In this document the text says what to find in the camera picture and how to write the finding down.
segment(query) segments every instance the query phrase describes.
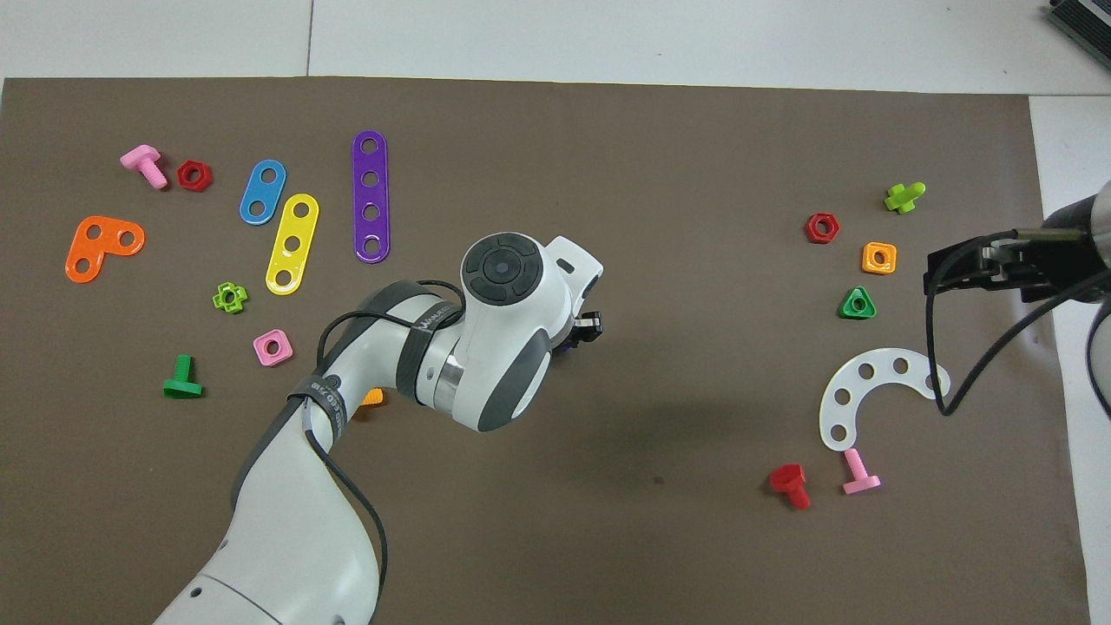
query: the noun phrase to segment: black vent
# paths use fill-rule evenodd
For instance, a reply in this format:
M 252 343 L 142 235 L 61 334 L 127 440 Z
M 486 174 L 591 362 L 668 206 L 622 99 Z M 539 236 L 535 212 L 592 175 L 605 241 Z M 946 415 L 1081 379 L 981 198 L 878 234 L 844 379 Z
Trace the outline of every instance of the black vent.
M 1088 49 L 1100 61 L 1111 67 L 1111 0 L 1089 0 L 1103 11 L 1092 12 L 1081 0 L 1063 0 L 1055 4 L 1049 19 L 1069 37 Z

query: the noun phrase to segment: red hexagonal nut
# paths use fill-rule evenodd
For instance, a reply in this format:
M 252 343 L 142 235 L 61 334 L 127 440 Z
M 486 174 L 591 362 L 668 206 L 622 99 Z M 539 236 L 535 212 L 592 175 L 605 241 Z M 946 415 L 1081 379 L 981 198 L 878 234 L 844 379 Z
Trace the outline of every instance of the red hexagonal nut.
M 203 191 L 212 183 L 212 168 L 199 160 L 187 160 L 178 168 L 178 185 L 190 191 Z
M 832 212 L 815 212 L 807 220 L 807 238 L 812 243 L 828 243 L 840 230 L 841 224 Z

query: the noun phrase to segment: orange toy piece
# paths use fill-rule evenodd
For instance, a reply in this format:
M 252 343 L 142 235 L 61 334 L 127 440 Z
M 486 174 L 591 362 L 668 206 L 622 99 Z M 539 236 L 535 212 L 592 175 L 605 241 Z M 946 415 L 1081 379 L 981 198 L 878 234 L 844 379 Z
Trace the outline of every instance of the orange toy piece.
M 382 404 L 386 404 L 386 394 L 382 393 L 381 389 L 371 389 L 362 401 L 363 406 L 381 406 Z
M 100 273 L 106 253 L 131 255 L 147 241 L 147 232 L 134 221 L 94 214 L 86 216 L 73 233 L 69 255 L 66 256 L 66 275 L 84 283 Z
M 864 255 L 860 268 L 869 273 L 894 273 L 898 253 L 899 250 L 891 243 L 871 241 L 864 245 Z

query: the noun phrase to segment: lime green nut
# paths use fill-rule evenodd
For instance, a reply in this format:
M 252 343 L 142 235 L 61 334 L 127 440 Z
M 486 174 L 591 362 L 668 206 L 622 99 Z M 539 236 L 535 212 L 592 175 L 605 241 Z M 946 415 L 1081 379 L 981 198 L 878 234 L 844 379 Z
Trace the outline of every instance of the lime green nut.
M 898 210 L 899 214 L 907 214 L 914 210 L 914 200 L 922 196 L 924 192 L 925 184 L 922 182 L 914 182 L 910 187 L 895 184 L 888 189 L 888 198 L 883 200 L 883 203 L 887 204 L 888 210 Z
M 193 367 L 193 357 L 188 354 L 179 354 L 173 367 L 173 380 L 162 383 L 162 395 L 174 400 L 187 400 L 200 397 L 204 387 L 189 382 L 189 372 Z
M 864 286 L 855 286 L 844 296 L 838 315 L 844 320 L 871 320 L 875 316 L 875 304 Z
M 236 312 L 243 311 L 243 302 L 248 300 L 247 289 L 236 285 L 233 282 L 224 282 L 216 288 L 212 295 L 212 304 L 219 310 L 234 315 Z

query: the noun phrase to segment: white semicircular plate with holes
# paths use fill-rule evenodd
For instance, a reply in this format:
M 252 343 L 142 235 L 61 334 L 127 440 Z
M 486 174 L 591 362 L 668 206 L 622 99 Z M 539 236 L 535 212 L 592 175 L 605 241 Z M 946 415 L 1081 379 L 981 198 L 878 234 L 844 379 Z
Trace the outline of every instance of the white semicircular plate with holes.
M 903 361 L 907 363 L 905 373 L 900 374 L 895 370 L 895 363 Z M 872 367 L 872 377 L 864 379 L 860 375 L 862 366 Z M 938 365 L 938 375 L 941 377 L 941 395 L 949 394 L 949 373 Z M 933 400 L 933 390 L 927 386 L 930 377 L 930 361 L 910 350 L 899 347 L 881 347 L 865 352 L 849 361 L 833 374 L 825 393 L 822 394 L 822 406 L 818 414 L 818 426 L 821 429 L 822 443 L 834 452 L 844 452 L 857 444 L 857 409 L 864 401 L 864 396 L 878 386 L 884 384 L 901 384 L 909 386 L 927 400 Z M 837 401 L 839 392 L 849 394 L 849 401 L 840 404 Z M 844 438 L 837 441 L 833 438 L 833 429 L 841 426 L 844 429 Z

